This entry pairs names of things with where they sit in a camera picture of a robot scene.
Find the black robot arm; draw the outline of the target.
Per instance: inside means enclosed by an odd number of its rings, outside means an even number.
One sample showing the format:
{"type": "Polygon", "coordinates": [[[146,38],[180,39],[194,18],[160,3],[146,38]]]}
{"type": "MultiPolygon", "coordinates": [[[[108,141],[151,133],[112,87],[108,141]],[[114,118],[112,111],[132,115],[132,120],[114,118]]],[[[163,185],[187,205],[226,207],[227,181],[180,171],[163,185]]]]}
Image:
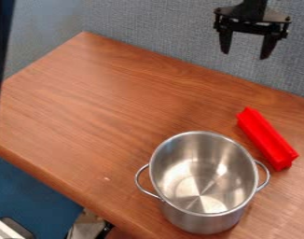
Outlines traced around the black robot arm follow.
{"type": "MultiPolygon", "coordinates": [[[[4,80],[10,31],[15,0],[0,0],[0,92],[4,80]]],[[[268,8],[268,0],[243,0],[240,4],[230,7],[218,7],[214,28],[219,32],[220,51],[230,53],[234,32],[263,35],[259,58],[270,58],[276,43],[288,36],[288,27],[292,18],[282,12],[268,8]]]]}

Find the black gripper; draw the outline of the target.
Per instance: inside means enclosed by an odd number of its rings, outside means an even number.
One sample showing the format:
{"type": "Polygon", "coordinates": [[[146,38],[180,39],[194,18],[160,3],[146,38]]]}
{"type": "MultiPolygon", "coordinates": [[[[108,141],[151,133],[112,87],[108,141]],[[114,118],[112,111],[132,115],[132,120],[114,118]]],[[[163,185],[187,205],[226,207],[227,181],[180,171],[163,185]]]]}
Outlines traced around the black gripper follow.
{"type": "Polygon", "coordinates": [[[215,14],[215,29],[219,32],[222,52],[230,53],[234,32],[264,35],[260,59],[268,59],[278,41],[288,36],[292,17],[270,7],[250,7],[246,4],[218,7],[215,14]]]}

